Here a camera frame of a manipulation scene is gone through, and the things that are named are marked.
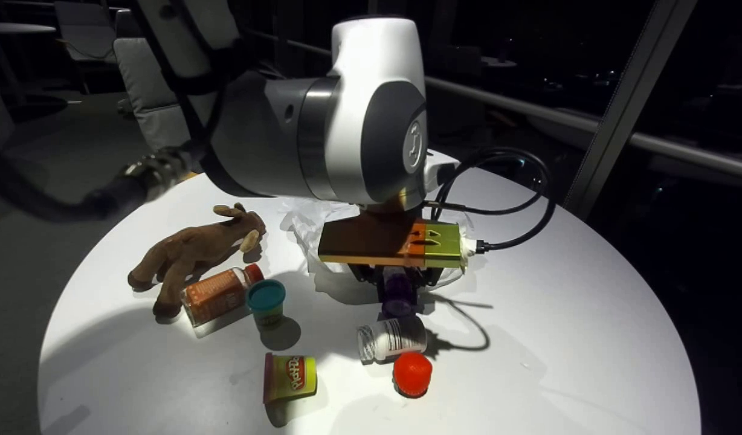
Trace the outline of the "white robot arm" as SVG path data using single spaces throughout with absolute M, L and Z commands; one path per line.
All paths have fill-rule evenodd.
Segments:
M 275 77 L 229 0 L 133 0 L 133 16 L 187 118 L 182 156 L 222 192 L 423 204 L 426 76 L 412 20 L 338 23 L 324 76 Z

